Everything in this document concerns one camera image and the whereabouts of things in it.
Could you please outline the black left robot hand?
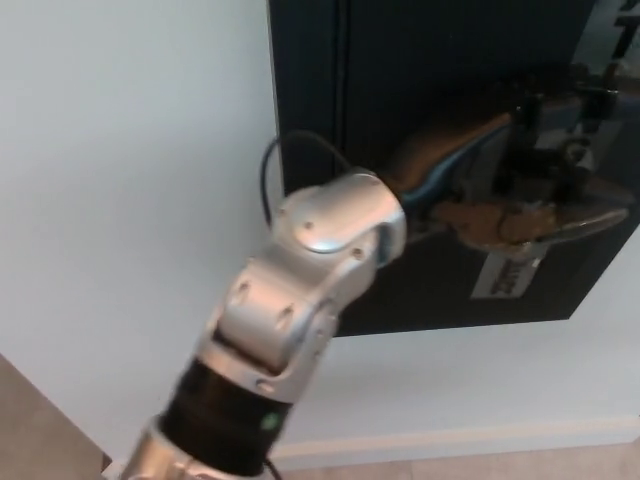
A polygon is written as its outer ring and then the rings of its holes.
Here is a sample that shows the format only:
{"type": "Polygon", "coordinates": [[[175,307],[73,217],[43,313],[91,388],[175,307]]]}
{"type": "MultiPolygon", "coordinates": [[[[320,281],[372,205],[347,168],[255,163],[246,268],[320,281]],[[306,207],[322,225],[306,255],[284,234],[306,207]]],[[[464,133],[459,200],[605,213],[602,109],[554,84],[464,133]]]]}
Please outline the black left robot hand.
{"type": "Polygon", "coordinates": [[[469,203],[407,196],[399,200],[409,243],[452,234],[474,249],[519,250],[559,230],[556,210],[548,205],[525,209],[505,201],[469,203]]]}

